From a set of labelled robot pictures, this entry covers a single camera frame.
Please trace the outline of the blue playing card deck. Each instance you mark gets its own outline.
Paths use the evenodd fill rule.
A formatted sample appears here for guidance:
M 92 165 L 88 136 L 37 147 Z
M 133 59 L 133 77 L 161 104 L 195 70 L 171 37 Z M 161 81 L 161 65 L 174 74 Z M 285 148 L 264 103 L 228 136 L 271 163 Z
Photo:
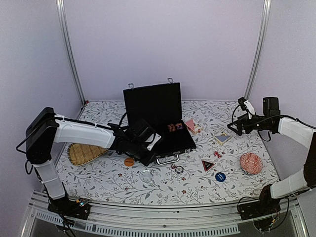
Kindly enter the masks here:
M 214 139 L 219 145 L 224 145 L 226 142 L 228 142 L 232 138 L 232 135 L 222 131 L 218 132 L 214 135 Z

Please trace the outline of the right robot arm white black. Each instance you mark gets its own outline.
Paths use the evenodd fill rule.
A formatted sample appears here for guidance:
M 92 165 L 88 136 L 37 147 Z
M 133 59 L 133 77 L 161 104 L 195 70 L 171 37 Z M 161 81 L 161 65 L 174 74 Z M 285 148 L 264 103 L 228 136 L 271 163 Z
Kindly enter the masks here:
M 238 99 L 239 107 L 246 113 L 233 119 L 227 127 L 237 135 L 249 134 L 253 130 L 280 134 L 301 144 L 308 150 L 303 168 L 286 179 L 265 186 L 260 201 L 255 205 L 259 215 L 266 215 L 274 208 L 274 200 L 299 194 L 316 187 L 316 128 L 298 118 L 282 115 L 277 97 L 263 98 L 263 115 L 257 115 L 249 100 Z

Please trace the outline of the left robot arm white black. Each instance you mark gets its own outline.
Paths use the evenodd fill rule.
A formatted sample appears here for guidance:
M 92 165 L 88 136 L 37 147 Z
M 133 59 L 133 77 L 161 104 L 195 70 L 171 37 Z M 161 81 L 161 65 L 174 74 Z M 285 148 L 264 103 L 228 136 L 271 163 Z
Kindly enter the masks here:
M 106 126 L 58 115 L 51 107 L 44 108 L 27 128 L 25 138 L 16 151 L 26 155 L 35 168 L 54 206 L 62 214 L 70 214 L 73 203 L 68 200 L 64 185 L 51 161 L 51 149 L 55 143 L 76 143 L 97 146 L 118 154 L 125 154 L 148 165 L 156 157 L 155 146 L 162 141 L 159 135 L 143 119 L 132 126 L 109 123 Z

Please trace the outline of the red dice pair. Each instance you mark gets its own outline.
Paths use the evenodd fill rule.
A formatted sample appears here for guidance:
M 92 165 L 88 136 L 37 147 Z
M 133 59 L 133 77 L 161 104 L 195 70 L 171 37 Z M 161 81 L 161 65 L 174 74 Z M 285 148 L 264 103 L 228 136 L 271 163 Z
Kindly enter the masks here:
M 221 155 L 220 153 L 218 153 L 218 152 L 214 152 L 214 155 L 215 155 L 217 158 L 221 158 L 221 157 L 222 157 L 222 155 Z

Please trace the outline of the black poker set case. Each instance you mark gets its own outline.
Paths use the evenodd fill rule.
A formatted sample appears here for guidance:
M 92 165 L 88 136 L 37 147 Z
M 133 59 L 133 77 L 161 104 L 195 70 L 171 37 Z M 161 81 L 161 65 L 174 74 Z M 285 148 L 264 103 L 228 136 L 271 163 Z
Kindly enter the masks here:
M 149 85 L 123 91 L 127 120 L 133 125 L 145 120 L 163 140 L 154 146 L 157 158 L 183 154 L 197 148 L 182 119 L 179 82 Z M 182 123 L 184 128 L 169 132 L 168 124 Z

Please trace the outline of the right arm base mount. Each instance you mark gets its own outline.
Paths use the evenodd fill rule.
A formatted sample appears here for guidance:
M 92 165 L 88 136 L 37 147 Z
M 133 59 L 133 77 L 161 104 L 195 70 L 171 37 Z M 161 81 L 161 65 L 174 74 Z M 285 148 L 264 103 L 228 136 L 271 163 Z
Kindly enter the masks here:
M 253 222 L 256 230 L 260 232 L 269 232 L 273 229 L 276 221 L 279 218 L 281 211 L 280 199 L 259 198 L 254 202 L 242 204 L 241 201 L 246 197 L 242 197 L 237 203 L 237 211 L 242 220 L 259 218 L 268 216 L 269 218 L 260 219 Z

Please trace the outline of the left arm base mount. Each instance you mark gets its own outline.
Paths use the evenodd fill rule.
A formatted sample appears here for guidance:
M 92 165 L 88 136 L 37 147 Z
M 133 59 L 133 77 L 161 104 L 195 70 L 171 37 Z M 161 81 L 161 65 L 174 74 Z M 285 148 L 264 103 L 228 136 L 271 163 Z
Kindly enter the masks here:
M 49 198 L 48 210 L 61 216 L 87 220 L 91 209 L 89 202 L 90 201 L 85 198 L 79 198 L 77 200 L 70 200 L 68 197 L 59 199 Z

